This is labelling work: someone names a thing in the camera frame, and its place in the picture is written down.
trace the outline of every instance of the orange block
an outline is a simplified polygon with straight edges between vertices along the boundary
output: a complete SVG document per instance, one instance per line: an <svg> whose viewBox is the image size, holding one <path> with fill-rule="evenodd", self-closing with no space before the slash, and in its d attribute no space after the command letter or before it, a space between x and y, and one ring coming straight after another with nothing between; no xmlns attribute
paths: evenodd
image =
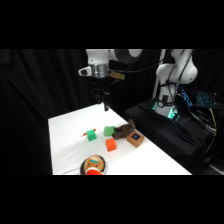
<svg viewBox="0 0 224 224"><path fill-rule="evenodd" d="M106 140L106 146L107 146L107 151L113 151L117 148L116 142L114 141L113 138Z"/></svg>

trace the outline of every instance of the brown toy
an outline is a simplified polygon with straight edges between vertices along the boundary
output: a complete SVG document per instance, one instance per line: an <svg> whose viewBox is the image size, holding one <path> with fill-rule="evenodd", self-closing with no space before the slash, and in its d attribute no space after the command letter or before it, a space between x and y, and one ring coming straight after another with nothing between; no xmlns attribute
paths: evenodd
<svg viewBox="0 0 224 224"><path fill-rule="evenodd" d="M136 131L133 131L128 137L127 137L127 141L129 143L131 143L133 146L135 146L136 148L142 144L144 140L144 136L142 136L141 134L139 134Z"/></svg>
<svg viewBox="0 0 224 224"><path fill-rule="evenodd" d="M90 156L81 166L81 175L86 175L86 171L90 168L94 168L98 170L99 173L103 173L105 171L105 166L106 162L101 156Z"/></svg>
<svg viewBox="0 0 224 224"><path fill-rule="evenodd" d="M115 133L112 135L114 139L127 138L135 130L134 121L130 119L128 123L119 128L114 128Z"/></svg>

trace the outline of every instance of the dark brown object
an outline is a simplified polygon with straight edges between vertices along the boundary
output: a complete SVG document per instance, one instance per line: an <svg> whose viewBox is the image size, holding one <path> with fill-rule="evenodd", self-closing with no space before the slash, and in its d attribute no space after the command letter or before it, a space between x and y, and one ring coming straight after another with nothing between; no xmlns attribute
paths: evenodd
<svg viewBox="0 0 224 224"><path fill-rule="evenodd" d="M114 128L115 133L112 135L114 139L127 138L135 130L134 121L130 119L128 123L119 128Z"/></svg>
<svg viewBox="0 0 224 224"><path fill-rule="evenodd" d="M136 131L133 131L128 137L127 137L127 141L129 143L131 143L133 146L135 146L136 148L142 144L144 140L144 136L139 134Z"/></svg>

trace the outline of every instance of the metal pole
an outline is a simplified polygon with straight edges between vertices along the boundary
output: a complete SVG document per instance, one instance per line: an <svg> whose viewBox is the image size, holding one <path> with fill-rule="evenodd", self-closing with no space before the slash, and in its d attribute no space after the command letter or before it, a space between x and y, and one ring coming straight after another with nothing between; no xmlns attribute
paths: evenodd
<svg viewBox="0 0 224 224"><path fill-rule="evenodd" d="M161 61L161 60L164 59L165 54L166 54L166 49L162 49L159 61ZM159 79L156 77L156 82L155 82L155 86L154 86L152 100L154 100L156 98L156 93L157 93L158 85L159 85Z"/></svg>

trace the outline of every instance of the electronic device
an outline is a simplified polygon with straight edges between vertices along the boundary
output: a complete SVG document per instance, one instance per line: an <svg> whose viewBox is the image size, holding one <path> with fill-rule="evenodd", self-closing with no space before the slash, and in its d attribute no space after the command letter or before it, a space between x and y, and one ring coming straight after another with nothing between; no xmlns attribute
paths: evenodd
<svg viewBox="0 0 224 224"><path fill-rule="evenodd" d="M219 96L216 93L192 91L186 87L182 88L178 95L186 102L188 107L224 111L224 96Z"/></svg>

